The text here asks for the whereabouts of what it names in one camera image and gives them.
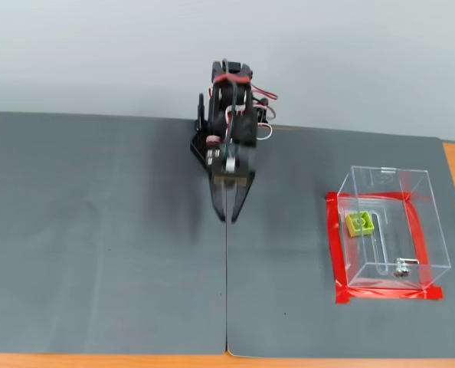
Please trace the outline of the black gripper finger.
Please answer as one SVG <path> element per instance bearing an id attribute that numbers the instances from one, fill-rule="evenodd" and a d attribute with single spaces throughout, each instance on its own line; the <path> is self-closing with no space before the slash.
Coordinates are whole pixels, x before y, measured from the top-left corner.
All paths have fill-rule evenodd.
<path id="1" fill-rule="evenodd" d="M 215 178 L 209 179 L 209 189 L 211 193 L 211 202 L 214 212 L 222 221 L 226 221 L 226 212 L 224 208 L 224 187 L 221 182 L 216 182 Z"/>
<path id="2" fill-rule="evenodd" d="M 231 222 L 235 223 L 241 213 L 247 195 L 253 184 L 255 172 L 249 172 L 246 178 L 240 178 L 236 183 L 236 193 L 234 197 L 234 206 L 231 215 Z"/>

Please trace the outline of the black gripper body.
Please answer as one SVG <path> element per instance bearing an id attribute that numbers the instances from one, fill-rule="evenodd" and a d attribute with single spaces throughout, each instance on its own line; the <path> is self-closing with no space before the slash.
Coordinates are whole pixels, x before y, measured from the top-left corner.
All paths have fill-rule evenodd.
<path id="1" fill-rule="evenodd" d="M 255 148 L 237 143 L 208 147 L 207 170 L 215 178 L 245 180 L 255 172 Z"/>

